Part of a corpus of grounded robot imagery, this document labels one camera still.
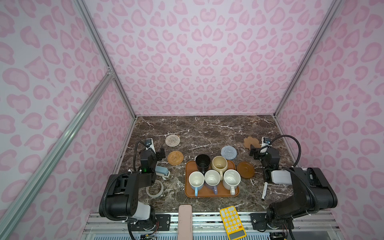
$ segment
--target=brown saucer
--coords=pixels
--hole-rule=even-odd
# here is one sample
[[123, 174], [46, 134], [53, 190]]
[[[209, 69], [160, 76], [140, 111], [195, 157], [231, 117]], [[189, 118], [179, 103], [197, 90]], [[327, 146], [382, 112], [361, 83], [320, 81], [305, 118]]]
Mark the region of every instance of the brown saucer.
[[243, 178], [251, 178], [255, 175], [255, 168], [246, 161], [240, 162], [236, 169]]

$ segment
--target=yellow calculator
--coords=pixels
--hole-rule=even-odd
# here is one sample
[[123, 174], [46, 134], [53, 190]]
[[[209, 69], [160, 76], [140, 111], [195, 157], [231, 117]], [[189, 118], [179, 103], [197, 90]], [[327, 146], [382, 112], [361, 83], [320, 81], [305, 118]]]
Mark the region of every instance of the yellow calculator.
[[229, 240], [237, 240], [247, 236], [234, 206], [221, 209], [220, 216]]

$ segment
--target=coaster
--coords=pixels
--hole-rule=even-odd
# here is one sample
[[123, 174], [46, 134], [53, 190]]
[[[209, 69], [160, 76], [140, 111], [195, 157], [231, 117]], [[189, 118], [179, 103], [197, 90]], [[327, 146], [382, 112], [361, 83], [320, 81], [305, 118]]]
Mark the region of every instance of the coaster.
[[177, 135], [171, 134], [166, 138], [166, 145], [176, 147], [180, 143], [180, 138]]
[[232, 160], [237, 156], [237, 151], [232, 146], [225, 146], [221, 149], [221, 156], [227, 160]]
[[173, 166], [177, 166], [179, 165], [180, 163], [183, 162], [184, 160], [184, 156], [181, 152], [179, 151], [173, 151], [171, 152], [169, 155], [168, 155], [168, 158], [167, 158], [168, 162], [170, 165], [173, 165]]
[[251, 150], [251, 145], [257, 148], [261, 148], [260, 142], [257, 138], [253, 138], [251, 136], [244, 138], [244, 147]]

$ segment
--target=beige mug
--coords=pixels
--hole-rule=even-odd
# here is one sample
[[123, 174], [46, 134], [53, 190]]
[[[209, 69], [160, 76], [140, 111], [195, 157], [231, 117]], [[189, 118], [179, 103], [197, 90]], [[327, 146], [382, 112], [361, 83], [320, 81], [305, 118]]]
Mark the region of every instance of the beige mug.
[[222, 156], [214, 157], [211, 162], [211, 168], [220, 174], [220, 181], [223, 180], [223, 174], [228, 169], [228, 162]]

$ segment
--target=marble tabletop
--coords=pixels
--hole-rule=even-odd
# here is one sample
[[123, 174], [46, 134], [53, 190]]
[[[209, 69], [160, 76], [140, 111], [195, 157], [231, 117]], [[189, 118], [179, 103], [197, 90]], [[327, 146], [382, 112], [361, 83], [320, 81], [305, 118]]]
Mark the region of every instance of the marble tabletop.
[[[166, 136], [176, 134], [180, 144], [169, 147], [165, 144]], [[178, 166], [172, 166], [163, 159], [159, 166], [167, 167], [171, 178], [167, 180], [158, 177], [163, 185], [163, 194], [155, 199], [146, 194], [145, 188], [139, 190], [139, 200], [151, 204], [157, 212], [177, 212], [179, 205], [190, 204], [194, 212], [215, 212], [233, 205], [238, 211], [265, 211], [269, 204], [281, 201], [292, 195], [289, 185], [269, 184], [266, 200], [261, 200], [264, 187], [262, 167], [259, 160], [249, 156], [249, 150], [243, 146], [244, 138], [251, 136], [261, 140], [263, 136], [272, 138], [280, 135], [272, 116], [169, 116], [169, 117], [138, 117], [128, 149], [125, 153], [119, 172], [132, 168], [133, 148], [137, 141], [153, 138], [156, 151], [163, 147], [166, 155], [172, 151], [180, 151], [184, 161]], [[230, 145], [237, 150], [235, 165], [241, 161], [250, 162], [255, 168], [255, 176], [250, 179], [242, 178], [236, 197], [190, 198], [185, 195], [185, 165], [199, 154], [208, 154], [211, 159], [220, 156], [221, 148]], [[282, 139], [277, 140], [273, 147], [280, 152], [280, 166], [291, 166], [293, 161]], [[155, 183], [149, 192], [155, 194], [160, 190], [160, 184]]]

